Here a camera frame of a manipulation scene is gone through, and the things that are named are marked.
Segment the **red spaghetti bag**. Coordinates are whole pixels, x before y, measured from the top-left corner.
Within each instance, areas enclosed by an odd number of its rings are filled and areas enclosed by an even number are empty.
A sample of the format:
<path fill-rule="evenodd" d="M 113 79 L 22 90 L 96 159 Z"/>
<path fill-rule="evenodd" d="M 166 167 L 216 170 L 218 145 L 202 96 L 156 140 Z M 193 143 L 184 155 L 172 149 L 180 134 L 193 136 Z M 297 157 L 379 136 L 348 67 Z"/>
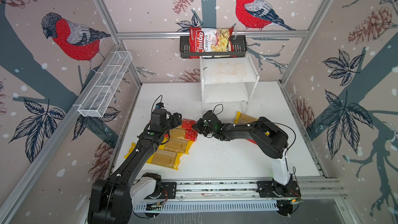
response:
<path fill-rule="evenodd" d="M 196 124 L 197 122 L 195 120 L 191 120 L 191 119 L 182 119 L 182 124 L 179 126 L 181 129 L 184 130 L 192 130 L 193 129 L 193 125 Z"/>
<path fill-rule="evenodd" d="M 171 129 L 169 133 L 165 135 L 165 140 L 183 140 L 183 141 L 193 141 L 197 140 L 198 133 L 194 130 L 186 129 Z"/>
<path fill-rule="evenodd" d="M 257 145 L 257 143 L 254 140 L 247 139 L 247 141 Z"/>

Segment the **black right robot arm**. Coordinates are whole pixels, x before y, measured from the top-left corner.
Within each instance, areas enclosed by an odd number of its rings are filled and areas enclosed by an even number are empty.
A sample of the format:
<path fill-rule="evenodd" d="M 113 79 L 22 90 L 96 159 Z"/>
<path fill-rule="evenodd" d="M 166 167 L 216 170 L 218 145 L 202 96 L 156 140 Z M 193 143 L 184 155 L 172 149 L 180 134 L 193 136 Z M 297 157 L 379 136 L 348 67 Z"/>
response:
<path fill-rule="evenodd" d="M 207 138 L 216 138 L 220 141 L 253 140 L 261 151 L 272 159 L 273 194 L 284 197 L 290 193 L 298 193 L 299 188 L 289 172 L 287 163 L 289 137 L 267 118 L 260 117 L 247 124 L 222 123 L 213 111 L 208 111 L 192 125 L 192 128 Z"/>

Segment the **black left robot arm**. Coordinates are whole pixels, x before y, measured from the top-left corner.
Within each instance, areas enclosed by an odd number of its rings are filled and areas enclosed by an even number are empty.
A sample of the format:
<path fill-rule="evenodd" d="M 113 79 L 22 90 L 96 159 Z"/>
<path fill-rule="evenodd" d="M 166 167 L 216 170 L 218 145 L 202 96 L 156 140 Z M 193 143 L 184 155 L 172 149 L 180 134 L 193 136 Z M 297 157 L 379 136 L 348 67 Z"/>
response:
<path fill-rule="evenodd" d="M 87 222 L 89 224 L 127 224 L 133 207 L 161 188 L 161 176 L 147 176 L 134 183 L 147 160 L 158 150 L 171 129 L 182 125 L 180 113 L 155 108 L 138 136 L 135 149 L 106 179 L 92 186 Z"/>

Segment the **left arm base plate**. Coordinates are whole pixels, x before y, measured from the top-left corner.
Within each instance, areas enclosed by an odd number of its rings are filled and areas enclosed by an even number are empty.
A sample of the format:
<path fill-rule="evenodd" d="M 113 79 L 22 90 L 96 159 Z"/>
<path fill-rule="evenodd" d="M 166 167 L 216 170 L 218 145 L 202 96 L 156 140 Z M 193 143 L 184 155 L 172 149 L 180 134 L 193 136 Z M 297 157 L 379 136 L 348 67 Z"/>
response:
<path fill-rule="evenodd" d="M 147 196 L 145 200 L 156 200 L 163 201 L 168 199 L 175 199 L 177 191 L 177 183 L 176 182 L 166 182 L 162 183 L 162 186 L 156 186 L 155 192 Z"/>

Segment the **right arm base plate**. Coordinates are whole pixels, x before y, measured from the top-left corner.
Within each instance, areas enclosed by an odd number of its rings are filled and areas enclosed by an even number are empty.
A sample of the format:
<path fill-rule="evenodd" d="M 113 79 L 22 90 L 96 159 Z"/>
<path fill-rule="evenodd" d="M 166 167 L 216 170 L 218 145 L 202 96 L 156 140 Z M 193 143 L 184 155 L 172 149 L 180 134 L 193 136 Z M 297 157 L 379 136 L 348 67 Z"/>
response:
<path fill-rule="evenodd" d="M 275 181 L 258 181 L 257 188 L 260 198 L 301 198 L 301 192 L 295 180 L 290 180 L 287 185 Z"/>

